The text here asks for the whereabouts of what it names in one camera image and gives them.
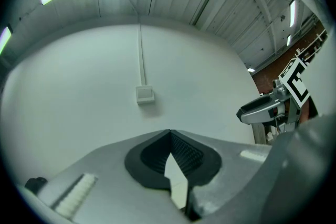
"red brick wall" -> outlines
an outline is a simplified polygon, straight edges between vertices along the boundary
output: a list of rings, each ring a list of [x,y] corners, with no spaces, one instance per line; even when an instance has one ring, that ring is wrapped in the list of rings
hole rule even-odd
[[[324,30],[324,27],[318,22],[305,36],[303,36],[298,42],[296,42],[289,50],[281,55],[273,63],[265,67],[252,76],[259,93],[266,93],[272,90],[273,80],[279,77],[279,74],[283,71],[290,59],[295,57],[296,49],[306,48],[316,38],[316,34],[320,34]]]

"white wall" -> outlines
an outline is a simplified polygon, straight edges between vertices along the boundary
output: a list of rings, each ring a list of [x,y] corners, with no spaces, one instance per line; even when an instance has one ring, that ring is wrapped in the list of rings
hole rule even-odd
[[[254,142],[236,112],[258,91],[226,42],[176,22],[141,21],[154,104],[135,101],[137,25],[62,37],[11,72],[1,105],[1,143],[20,183],[50,179],[97,147],[160,129]]]

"white cable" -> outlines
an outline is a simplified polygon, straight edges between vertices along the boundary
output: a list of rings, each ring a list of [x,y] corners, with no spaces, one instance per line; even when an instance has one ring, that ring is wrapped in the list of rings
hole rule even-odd
[[[138,22],[139,22],[138,50],[139,50],[140,82],[141,82],[141,86],[145,86],[146,85],[146,76],[145,76],[145,68],[144,68],[144,64],[143,64],[142,32],[141,32],[140,16],[139,16],[139,13],[138,13],[137,9],[134,7],[133,3],[131,2],[131,0],[127,0],[127,1],[131,4],[132,8],[134,9],[134,11],[137,13],[137,16],[138,16]]]

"corrugated metal ceiling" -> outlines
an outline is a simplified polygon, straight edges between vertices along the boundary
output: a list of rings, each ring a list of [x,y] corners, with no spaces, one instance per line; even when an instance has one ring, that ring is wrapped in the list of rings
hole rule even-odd
[[[43,6],[39,0],[16,0],[5,17],[14,34],[2,57],[13,63],[27,47],[43,37],[82,20],[139,13],[196,25],[202,31],[221,36],[236,50],[247,67],[255,68],[274,54],[276,48],[285,46],[288,34],[294,34],[303,20],[311,16],[312,13],[297,0],[297,25],[289,28],[291,1],[53,0]],[[266,7],[260,7],[258,3],[266,3]],[[269,19],[265,18],[265,10],[270,14],[271,26]]]

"electrical outlet box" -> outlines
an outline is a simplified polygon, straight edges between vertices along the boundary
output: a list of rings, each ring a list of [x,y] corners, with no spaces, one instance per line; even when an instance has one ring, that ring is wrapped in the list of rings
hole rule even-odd
[[[152,86],[137,86],[135,87],[136,102],[138,104],[152,103],[154,99],[154,91]]]

